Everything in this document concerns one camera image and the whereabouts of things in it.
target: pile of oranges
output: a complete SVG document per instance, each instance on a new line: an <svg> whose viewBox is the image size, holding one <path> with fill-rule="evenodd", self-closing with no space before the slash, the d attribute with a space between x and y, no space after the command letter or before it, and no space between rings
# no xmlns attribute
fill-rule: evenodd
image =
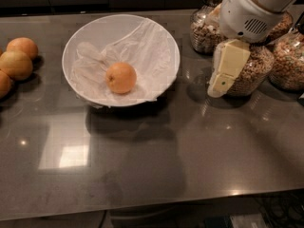
<svg viewBox="0 0 304 228"><path fill-rule="evenodd" d="M37 45L26 37L11 40L5 52L0 49L0 99L10 92L13 81L24 81L31 75L37 56Z"/></svg>

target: floor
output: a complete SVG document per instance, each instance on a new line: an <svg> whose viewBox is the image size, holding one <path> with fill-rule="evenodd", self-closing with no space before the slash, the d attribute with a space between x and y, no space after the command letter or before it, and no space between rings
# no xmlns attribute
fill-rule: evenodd
<svg viewBox="0 0 304 228"><path fill-rule="evenodd" d="M274 221L271 222L273 226L269 223L269 227L304 227L303 197L304 191L299 190L292 193L288 192L275 195L230 197L184 202L176 204L174 212L164 216L165 218L162 217L162 219L155 219L154 221L143 219L142 224L132 221L133 225L131 222L131 225L127 227L207 228L203 222L207 218L258 213L263 214L264 218L268 221L274 219L275 216ZM141 211L136 213L133 212L133 219L134 214L138 215L143 213L144 212ZM130 217L130 214L130 210L116 213L113 211L98 211L47 218L5 220L0 221L0 228L114 228L112 221L116 224L120 224L119 222L125 220L126 217Z"/></svg>

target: table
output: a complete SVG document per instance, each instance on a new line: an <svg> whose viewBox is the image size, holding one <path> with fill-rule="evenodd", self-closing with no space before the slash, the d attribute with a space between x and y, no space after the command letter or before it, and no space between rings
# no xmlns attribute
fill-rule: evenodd
<svg viewBox="0 0 304 228"><path fill-rule="evenodd" d="M27 36L41 55L0 104L1 220L304 187L299 94L265 81L247 99L209 98L211 57L191 48L192 12L130 12L175 37L178 79L155 103L101 109L76 98L61 60L71 35L108 13L0 18L2 49Z"/></svg>

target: bowl rim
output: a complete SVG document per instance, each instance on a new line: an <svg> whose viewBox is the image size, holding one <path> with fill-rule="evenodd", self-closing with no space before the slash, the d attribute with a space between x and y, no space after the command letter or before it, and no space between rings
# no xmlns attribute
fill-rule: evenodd
<svg viewBox="0 0 304 228"><path fill-rule="evenodd" d="M72 36L68 39L68 41L66 42L66 46L65 46L65 49L63 51L63 56L62 56L62 68L63 68L63 72L64 72L64 75L65 75L65 78L69 84L69 86L74 90L74 92L76 93L77 97L79 97L80 99L82 99L83 101L86 101L88 104L90 105L94 105L94 106L108 106L108 107L111 107L111 106L114 106L114 107L126 107L126 106L132 106L132 105L139 105L139 104L142 104L142 103L145 103L145 102L149 102L147 101L146 99L141 99L140 101L137 101L136 103L130 103L130 104L124 104L124 105L121 105L121 104L107 104L107 103L101 103L99 101L96 101L95 99L91 99L89 97L87 97L85 94L83 94L82 92L79 92L79 90L76 89L76 86L70 81L70 79L67 77L68 73L67 73L67 66L65 66L65 55L67 55L67 50L68 50L68 46L71 44L71 41L74 39L74 37L81 31L83 30L85 27L88 27L90 24L93 24L93 23L97 23L97 22L100 22L101 20L104 20L104 19L107 19L109 17L135 17L137 19L148 19L149 21L151 21L152 23L155 23L157 25L159 25L162 29L164 29L166 32L167 32L167 37L168 39L171 38L174 42L174 48L175 48L175 51L178 53L177 55L175 55L175 57L177 58L177 62L174 64L174 67L176 68L175 69L175 75L174 77L170 77L170 80L168 80L168 83L167 83L167 87L165 88L165 90L167 90L174 82L175 80L177 79L177 74L178 74L178 71L179 71L179 67L180 67L180 64L181 64L181 53L180 53L180 49L178 47L178 44L175 40L175 38L172 36L172 34L165 28L163 27L162 25L160 25L159 23L157 23L156 21L150 19L150 18L147 18L147 17L143 17L143 16L139 16L139 15L133 15L133 14L123 14L123 13L120 13L120 14L113 14L113 15L106 15L106 16L102 16L98 19L95 19L95 20L92 20L91 22L88 22L86 23L84 26L80 27L77 29L77 31L75 31ZM162 93L159 93L157 95L157 97L155 98L155 100L157 100L157 98L163 94Z"/></svg>

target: gray countertop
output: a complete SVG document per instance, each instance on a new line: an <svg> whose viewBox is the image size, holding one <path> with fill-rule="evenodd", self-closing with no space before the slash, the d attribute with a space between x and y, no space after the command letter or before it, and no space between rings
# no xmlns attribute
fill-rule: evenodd
<svg viewBox="0 0 304 228"><path fill-rule="evenodd" d="M155 103L101 109L76 98L61 60L77 29L108 14L0 18L2 49L27 36L41 55L0 103L0 219L304 188L299 94L265 81L247 99L209 98L211 57L191 48L192 12L133 13L175 37L178 79Z"/></svg>

